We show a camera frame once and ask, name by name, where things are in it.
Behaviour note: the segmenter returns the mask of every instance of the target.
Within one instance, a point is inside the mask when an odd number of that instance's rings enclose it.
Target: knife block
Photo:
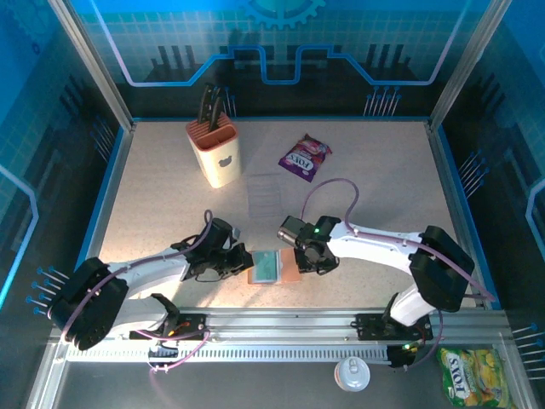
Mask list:
[[[198,124],[195,120],[186,125],[198,165],[213,188],[225,186],[242,175],[237,128],[224,112],[218,126],[208,132],[209,122]]]

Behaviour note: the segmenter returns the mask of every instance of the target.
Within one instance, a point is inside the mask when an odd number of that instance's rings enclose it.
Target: knife handle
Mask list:
[[[220,118],[221,112],[223,111],[223,98],[218,96],[214,100],[214,105],[212,106],[212,115],[210,117],[210,125],[208,132],[218,129],[218,119]]]
[[[203,124],[210,119],[212,114],[212,95],[214,93],[214,85],[206,83],[204,86],[203,96],[201,97],[201,105],[198,107],[197,123]]]

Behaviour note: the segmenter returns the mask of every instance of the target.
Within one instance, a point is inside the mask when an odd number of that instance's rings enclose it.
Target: gear graphic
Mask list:
[[[33,41],[39,41],[51,24],[51,10],[47,0],[0,0],[11,11],[21,30]]]
[[[316,17],[316,9],[324,5],[325,0],[244,0],[241,7],[255,23],[282,30],[286,26],[295,28],[296,23],[305,24],[308,17]]]

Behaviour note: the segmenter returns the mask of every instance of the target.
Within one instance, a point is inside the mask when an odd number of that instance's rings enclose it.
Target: logo on knife block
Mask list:
[[[232,160],[231,156],[229,156],[228,158],[220,160],[218,164],[220,165],[221,168],[225,168],[231,163],[231,160]]]

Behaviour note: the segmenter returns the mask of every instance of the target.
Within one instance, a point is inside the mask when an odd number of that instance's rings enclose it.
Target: cable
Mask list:
[[[418,325],[415,325],[415,328],[418,330],[418,332],[420,332],[420,335],[422,335],[422,346],[425,347],[426,346],[426,333]]]
[[[395,239],[393,237],[390,237],[390,236],[387,236],[387,235],[384,235],[384,234],[379,234],[379,233],[365,233],[365,232],[356,231],[350,225],[348,220],[350,218],[350,213],[352,212],[354,206],[356,205],[356,203],[358,203],[359,189],[358,189],[358,187],[356,186],[356,184],[353,181],[351,181],[349,179],[346,179],[344,177],[336,177],[334,179],[329,179],[329,180],[323,181],[323,182],[319,183],[317,186],[315,186],[308,193],[307,198],[305,199],[305,204],[303,205],[303,208],[301,210],[301,219],[303,219],[303,216],[305,214],[305,209],[307,208],[307,202],[310,199],[310,197],[314,194],[314,192],[316,192],[322,186],[327,185],[328,183],[332,183],[334,181],[344,181],[345,183],[348,183],[349,185],[351,185],[354,188],[354,192],[356,193],[353,202],[350,204],[350,206],[348,206],[347,212],[345,213],[345,216],[344,216],[344,224],[347,227],[347,229],[350,232],[352,232],[355,236],[360,237],[362,239],[380,239],[382,242],[397,244],[398,239]],[[406,243],[409,243],[410,245],[414,245],[418,249],[421,249],[421,250],[425,251],[426,253],[428,253],[428,254],[430,254],[432,256],[435,256],[440,261],[444,262],[447,266],[449,266],[454,271],[456,271],[458,274],[460,274],[464,279],[466,279],[466,281],[469,284],[471,284],[473,287],[478,289],[483,294],[483,296],[486,297],[488,300],[490,300],[491,302],[494,302],[496,300],[496,298],[490,292],[488,292],[481,284],[479,284],[468,273],[466,273],[463,270],[463,268],[461,268],[456,263],[454,263],[449,257],[445,256],[444,254],[440,253],[439,251],[436,251],[435,249],[433,249],[432,247],[430,247],[428,245],[424,245],[423,243],[418,243],[417,241],[414,241],[414,240],[407,239]]]
[[[66,334],[70,331],[70,328],[74,324],[74,321],[81,314],[81,312],[83,311],[83,308],[85,307],[85,305],[89,302],[89,300],[93,297],[93,295],[100,288],[102,288],[104,285],[106,285],[108,282],[110,282],[112,279],[114,279],[118,275],[120,275],[122,273],[125,273],[130,268],[135,268],[135,267],[138,267],[138,266],[141,266],[141,265],[144,265],[144,264],[148,264],[149,262],[156,262],[156,261],[160,261],[160,260],[169,260],[170,258],[175,258],[175,257],[181,256],[181,255],[187,253],[188,251],[191,251],[191,250],[195,249],[198,245],[200,245],[203,242],[204,238],[208,235],[208,233],[209,233],[209,231],[210,231],[210,229],[212,227],[212,220],[213,219],[214,219],[214,215],[212,214],[212,211],[211,210],[206,210],[204,212],[204,222],[206,222],[206,229],[203,231],[201,236],[192,245],[190,245],[186,249],[183,249],[183,250],[178,251],[176,253],[168,254],[166,256],[151,256],[151,257],[148,257],[148,258],[143,258],[143,259],[135,261],[132,264],[129,264],[129,265],[125,266],[125,267],[121,267],[115,273],[111,273],[111,274],[107,275],[97,285],[95,285],[91,289],[91,291],[89,291],[87,293],[87,295],[78,304],[76,309],[74,309],[74,312],[72,313],[72,315],[70,315],[70,318],[68,318],[68,321],[66,322],[64,328],[62,329],[62,333],[60,334],[60,339],[66,341]]]
[[[424,355],[424,357],[417,362],[414,362],[410,366],[404,365],[404,369],[407,372],[409,369],[416,368],[417,366],[423,364],[427,360],[429,360],[433,354],[435,354],[435,351],[437,350],[439,343],[441,342],[441,337],[443,336],[443,313],[441,313],[441,310],[437,310],[439,313],[439,334],[437,334],[437,339],[433,343],[432,348],[429,350],[427,354]]]
[[[168,372],[170,369],[174,369],[177,366],[180,366],[181,364],[183,364],[184,362],[189,360],[192,356],[194,356],[206,344],[209,337],[210,337],[210,332],[208,330],[205,330],[203,341],[201,341],[200,344],[197,345],[197,347],[195,347],[195,349],[193,351],[191,351],[189,354],[184,356],[181,360],[176,361],[174,364],[164,365],[164,366],[156,366],[156,367],[153,368],[153,370],[154,371],[157,370],[157,371]]]
[[[156,336],[154,334],[151,334],[148,331],[135,330],[135,332],[137,334],[140,334],[143,337],[147,337],[147,338],[150,338],[150,339],[156,339],[158,341],[181,341],[183,339],[188,339],[188,338],[191,338],[191,337],[195,337],[196,335],[201,335],[201,334],[203,334],[203,333],[205,333],[207,331],[208,330],[203,329],[203,330],[188,332],[188,333],[183,334],[183,335],[177,335],[176,337],[158,337],[158,336]]]
[[[463,296],[464,298],[473,298],[475,300],[485,300],[485,296],[481,296],[480,294],[466,294]]]
[[[198,237],[198,234],[193,234],[189,237],[186,237],[185,239],[183,239],[180,243],[183,244],[183,245],[188,245],[188,243],[191,241],[191,240],[195,240],[196,238]]]

